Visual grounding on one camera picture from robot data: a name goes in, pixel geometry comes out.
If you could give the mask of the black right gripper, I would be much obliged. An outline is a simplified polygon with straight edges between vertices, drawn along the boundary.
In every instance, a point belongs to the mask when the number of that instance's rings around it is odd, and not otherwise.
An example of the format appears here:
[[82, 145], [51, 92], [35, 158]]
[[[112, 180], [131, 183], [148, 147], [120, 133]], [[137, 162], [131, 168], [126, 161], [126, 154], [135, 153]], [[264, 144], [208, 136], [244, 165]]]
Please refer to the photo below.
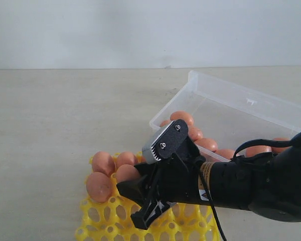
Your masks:
[[[141, 207], [130, 216], [134, 226], [147, 230], [177, 203], [205, 205], [206, 201], [201, 199], [199, 192], [198, 183], [201, 179], [197, 170], [203, 163], [204, 157], [200, 155], [199, 149], [186, 137], [169, 159], [157, 164], [143, 162], [135, 165], [141, 177], [116, 185], [121, 196]], [[151, 191], [157, 173], [159, 178], [155, 190]]]

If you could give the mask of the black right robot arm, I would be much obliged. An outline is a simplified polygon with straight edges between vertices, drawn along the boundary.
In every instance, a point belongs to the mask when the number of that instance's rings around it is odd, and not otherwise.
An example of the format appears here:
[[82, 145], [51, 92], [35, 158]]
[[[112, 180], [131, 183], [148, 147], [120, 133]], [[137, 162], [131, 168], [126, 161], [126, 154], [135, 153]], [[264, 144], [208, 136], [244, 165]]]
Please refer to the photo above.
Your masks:
[[248, 141], [239, 150], [256, 144], [285, 150], [210, 162], [187, 134], [162, 134], [152, 147], [160, 160], [136, 165], [140, 177], [117, 185], [120, 195], [140, 206], [131, 215], [135, 227], [148, 229], [174, 203], [241, 209], [273, 220], [301, 222], [301, 133], [290, 141]]

